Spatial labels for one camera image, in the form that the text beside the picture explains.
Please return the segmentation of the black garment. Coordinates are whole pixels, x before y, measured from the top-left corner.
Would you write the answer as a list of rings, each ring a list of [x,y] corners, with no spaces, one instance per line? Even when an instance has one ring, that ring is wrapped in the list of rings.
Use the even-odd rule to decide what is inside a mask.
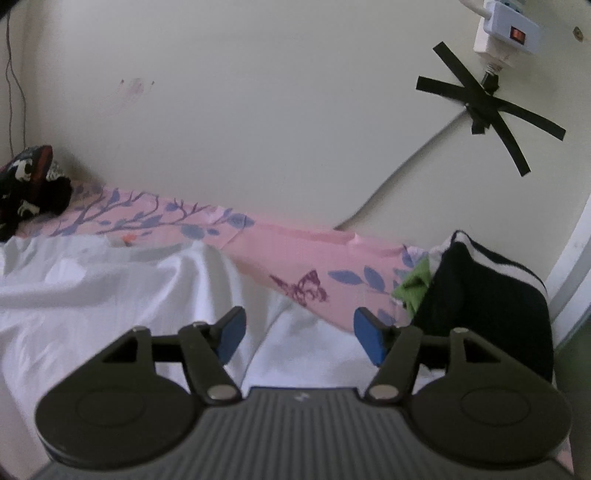
[[[462,230],[429,252],[432,279],[412,324],[446,337],[466,328],[544,380],[554,373],[548,294],[529,268]]]

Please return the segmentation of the black tape cross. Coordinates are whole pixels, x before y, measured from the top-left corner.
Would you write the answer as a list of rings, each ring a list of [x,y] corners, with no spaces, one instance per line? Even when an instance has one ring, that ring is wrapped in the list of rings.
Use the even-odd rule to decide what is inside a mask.
[[[478,81],[445,42],[440,42],[433,50],[460,84],[419,76],[416,89],[462,104],[472,118],[473,135],[484,135],[492,128],[507,149],[521,177],[528,175],[531,168],[514,134],[501,116],[502,113],[517,117],[559,141],[564,140],[566,130],[563,127],[530,110],[496,97],[499,89],[497,73],[489,69],[483,79]]]

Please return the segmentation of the white door frame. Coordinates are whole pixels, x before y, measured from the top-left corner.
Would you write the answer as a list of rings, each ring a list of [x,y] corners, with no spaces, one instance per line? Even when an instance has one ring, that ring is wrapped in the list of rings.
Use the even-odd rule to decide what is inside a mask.
[[[590,317],[591,201],[586,205],[546,287],[554,348],[559,350]]]

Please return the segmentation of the white cloth garment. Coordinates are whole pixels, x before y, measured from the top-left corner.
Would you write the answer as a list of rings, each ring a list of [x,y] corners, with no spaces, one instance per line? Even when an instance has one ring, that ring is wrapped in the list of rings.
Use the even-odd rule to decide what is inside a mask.
[[[1,249],[1,465],[27,479],[47,461],[40,398],[135,326],[155,335],[235,306],[246,333],[228,373],[242,389],[356,387],[375,375],[355,335],[238,271],[204,243],[126,247],[97,236],[14,238]]]

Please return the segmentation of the white power strip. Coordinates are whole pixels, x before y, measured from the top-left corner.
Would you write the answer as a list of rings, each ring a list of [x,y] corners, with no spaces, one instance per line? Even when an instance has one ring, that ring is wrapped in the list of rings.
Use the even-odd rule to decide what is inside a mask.
[[[541,28],[525,15],[521,0],[460,0],[480,20],[473,51],[497,69],[515,65],[520,54],[538,53]]]

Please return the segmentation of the black patterned clothing pile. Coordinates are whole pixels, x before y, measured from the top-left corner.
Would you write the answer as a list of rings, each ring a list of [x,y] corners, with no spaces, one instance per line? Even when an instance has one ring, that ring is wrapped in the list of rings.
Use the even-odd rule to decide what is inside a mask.
[[[50,145],[29,147],[1,168],[1,241],[39,215],[61,215],[69,206],[71,180]]]

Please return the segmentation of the green small garment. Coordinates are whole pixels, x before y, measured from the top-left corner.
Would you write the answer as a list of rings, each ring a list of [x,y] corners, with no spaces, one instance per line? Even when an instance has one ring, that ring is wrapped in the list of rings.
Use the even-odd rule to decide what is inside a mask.
[[[393,297],[403,305],[408,317],[414,318],[417,314],[431,281],[430,260],[425,257],[405,277],[404,281],[394,289]]]

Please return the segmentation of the pink floral bed sheet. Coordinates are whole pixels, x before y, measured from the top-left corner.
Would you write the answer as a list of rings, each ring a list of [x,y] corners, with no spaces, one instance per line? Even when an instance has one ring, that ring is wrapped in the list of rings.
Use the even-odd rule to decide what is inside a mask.
[[[80,182],[61,215],[36,217],[17,234],[106,235],[129,246],[200,241],[259,284],[346,330],[359,307],[388,325],[408,325],[393,293],[426,253],[353,232],[304,230],[238,209]]]

